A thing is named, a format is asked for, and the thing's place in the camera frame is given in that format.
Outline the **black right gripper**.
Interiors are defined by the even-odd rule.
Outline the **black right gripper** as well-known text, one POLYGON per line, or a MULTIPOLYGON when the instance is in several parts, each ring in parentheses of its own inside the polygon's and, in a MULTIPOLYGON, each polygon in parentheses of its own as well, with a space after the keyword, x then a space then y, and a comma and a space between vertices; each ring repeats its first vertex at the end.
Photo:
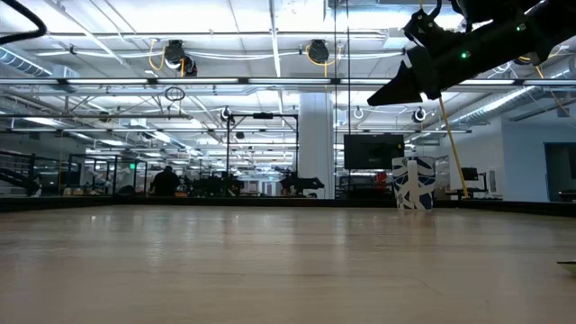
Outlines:
POLYGON ((369 105, 421 103, 442 90, 495 66, 493 31, 409 31, 417 45, 407 51, 396 76, 368 99, 369 105))

